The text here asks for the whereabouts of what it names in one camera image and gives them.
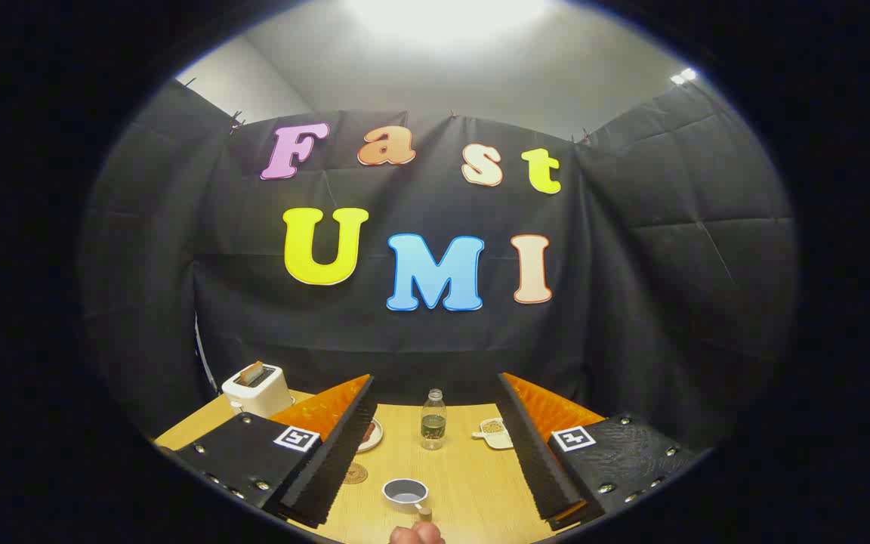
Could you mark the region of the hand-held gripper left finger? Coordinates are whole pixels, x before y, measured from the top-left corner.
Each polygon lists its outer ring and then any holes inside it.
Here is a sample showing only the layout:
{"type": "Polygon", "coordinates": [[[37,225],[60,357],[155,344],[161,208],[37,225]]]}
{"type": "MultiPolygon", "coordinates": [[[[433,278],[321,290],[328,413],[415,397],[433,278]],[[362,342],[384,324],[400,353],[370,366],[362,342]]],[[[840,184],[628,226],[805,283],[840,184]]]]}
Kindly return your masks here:
{"type": "Polygon", "coordinates": [[[372,427],[373,381],[357,376],[300,400],[283,374],[235,374],[222,385],[227,420],[158,444],[208,485],[315,529],[372,427]]]}

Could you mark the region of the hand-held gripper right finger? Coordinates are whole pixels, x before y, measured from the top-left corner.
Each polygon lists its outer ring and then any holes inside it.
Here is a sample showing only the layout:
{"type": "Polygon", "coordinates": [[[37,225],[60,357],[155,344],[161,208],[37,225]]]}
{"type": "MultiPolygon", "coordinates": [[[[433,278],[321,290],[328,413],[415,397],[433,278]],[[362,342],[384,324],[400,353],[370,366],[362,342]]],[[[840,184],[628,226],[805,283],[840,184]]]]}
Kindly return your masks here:
{"type": "Polygon", "coordinates": [[[507,372],[498,375],[497,407],[535,508],[552,530],[617,515],[707,455],[642,416],[600,416],[507,372]]]}

